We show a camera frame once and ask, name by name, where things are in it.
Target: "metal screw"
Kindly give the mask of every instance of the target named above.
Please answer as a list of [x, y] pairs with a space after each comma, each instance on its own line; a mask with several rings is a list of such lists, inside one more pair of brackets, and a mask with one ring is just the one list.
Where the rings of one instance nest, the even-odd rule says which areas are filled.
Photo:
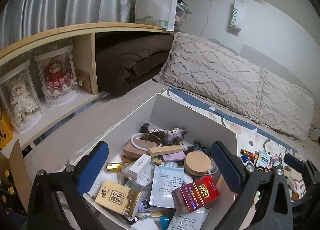
[[283, 170], [282, 169], [276, 169], [276, 173], [279, 175], [279, 176], [282, 176], [283, 175]]
[[254, 167], [251, 166], [251, 165], [246, 166], [245, 169], [246, 169], [247, 171], [249, 171], [249, 172], [253, 172], [253, 171], [254, 171]]
[[43, 169], [40, 169], [38, 172], [37, 172], [37, 175], [38, 176], [42, 176], [44, 174], [44, 170]]
[[67, 172], [72, 172], [74, 169], [75, 169], [75, 166], [72, 166], [72, 165], [66, 167]]

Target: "doll in red dress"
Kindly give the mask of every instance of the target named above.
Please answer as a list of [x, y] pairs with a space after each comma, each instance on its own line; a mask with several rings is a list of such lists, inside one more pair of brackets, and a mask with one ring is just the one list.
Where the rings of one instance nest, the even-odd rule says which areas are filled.
[[59, 97], [70, 91], [73, 85], [73, 76], [63, 70], [62, 63], [52, 62], [46, 82], [49, 95]]

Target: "satin curtain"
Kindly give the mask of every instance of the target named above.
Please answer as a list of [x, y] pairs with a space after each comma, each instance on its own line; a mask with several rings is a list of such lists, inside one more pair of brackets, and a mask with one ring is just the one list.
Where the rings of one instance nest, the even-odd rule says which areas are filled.
[[44, 30], [89, 22], [129, 22], [132, 0], [9, 0], [0, 49]]

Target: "doll in display case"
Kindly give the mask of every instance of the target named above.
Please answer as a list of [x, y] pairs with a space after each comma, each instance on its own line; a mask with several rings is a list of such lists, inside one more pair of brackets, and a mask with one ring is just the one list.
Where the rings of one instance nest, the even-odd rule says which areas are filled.
[[26, 61], [1, 77], [1, 100], [16, 131], [24, 133], [40, 120], [40, 101]]
[[35, 52], [42, 91], [49, 107], [72, 100], [78, 92], [73, 45], [66, 45], [67, 42], [62, 40], [44, 45]]

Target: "shopping bag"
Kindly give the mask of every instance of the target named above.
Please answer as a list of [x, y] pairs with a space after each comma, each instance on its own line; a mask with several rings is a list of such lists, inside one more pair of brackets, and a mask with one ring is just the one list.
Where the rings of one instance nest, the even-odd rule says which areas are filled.
[[136, 0], [135, 23], [174, 30], [177, 0]]
[[243, 0], [235, 0], [233, 7], [232, 18], [230, 26], [238, 31], [241, 31], [244, 25], [245, 12], [247, 11], [247, 5]]

